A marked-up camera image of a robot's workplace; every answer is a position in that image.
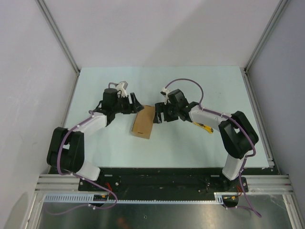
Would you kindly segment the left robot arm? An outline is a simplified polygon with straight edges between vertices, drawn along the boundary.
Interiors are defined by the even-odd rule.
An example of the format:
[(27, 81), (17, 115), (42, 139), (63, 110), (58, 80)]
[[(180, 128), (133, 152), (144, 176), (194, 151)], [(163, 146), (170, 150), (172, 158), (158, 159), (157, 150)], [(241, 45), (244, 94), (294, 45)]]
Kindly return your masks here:
[(85, 137), (106, 128), (116, 114), (136, 114), (144, 109), (134, 93), (126, 95), (123, 89), (107, 88), (90, 116), (71, 129), (57, 127), (52, 133), (47, 164), (56, 167), (60, 175), (76, 174), (89, 180), (89, 186), (99, 191), (105, 186), (101, 169), (85, 159)]

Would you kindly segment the yellow utility knife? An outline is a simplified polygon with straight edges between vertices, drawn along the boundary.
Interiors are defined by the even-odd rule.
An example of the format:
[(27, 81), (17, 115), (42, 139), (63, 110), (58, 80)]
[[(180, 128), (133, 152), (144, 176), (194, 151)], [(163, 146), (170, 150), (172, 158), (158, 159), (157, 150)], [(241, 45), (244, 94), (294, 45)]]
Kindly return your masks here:
[(207, 125), (204, 125), (204, 124), (201, 124), (201, 123), (196, 123), (196, 122), (193, 122), (194, 125), (206, 130), (208, 133), (212, 134), (214, 132), (214, 130), (210, 127), (210, 126), (207, 126)]

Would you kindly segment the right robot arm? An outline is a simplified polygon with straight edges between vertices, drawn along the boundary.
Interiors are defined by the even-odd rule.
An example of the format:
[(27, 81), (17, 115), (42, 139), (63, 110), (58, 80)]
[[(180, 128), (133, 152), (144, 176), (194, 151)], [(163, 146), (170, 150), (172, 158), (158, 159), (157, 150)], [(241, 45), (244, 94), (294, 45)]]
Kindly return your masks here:
[(228, 153), (222, 169), (224, 177), (220, 179), (220, 187), (224, 191), (232, 191), (237, 186), (236, 178), (241, 175), (246, 159), (256, 155), (255, 144), (259, 141), (245, 114), (241, 111), (226, 114), (202, 108), (197, 102), (188, 102), (179, 89), (170, 91), (163, 88), (161, 95), (164, 101), (155, 104), (154, 123), (181, 119), (200, 127), (208, 126), (220, 133)]

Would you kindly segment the brown cardboard express box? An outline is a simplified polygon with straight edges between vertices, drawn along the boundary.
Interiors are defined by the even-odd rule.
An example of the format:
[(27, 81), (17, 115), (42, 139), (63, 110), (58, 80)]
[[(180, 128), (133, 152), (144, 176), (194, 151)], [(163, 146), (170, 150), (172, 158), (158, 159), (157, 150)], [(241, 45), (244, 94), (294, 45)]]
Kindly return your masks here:
[(153, 129), (153, 120), (155, 116), (155, 107), (145, 105), (135, 118), (132, 127), (132, 134), (136, 137), (150, 139)]

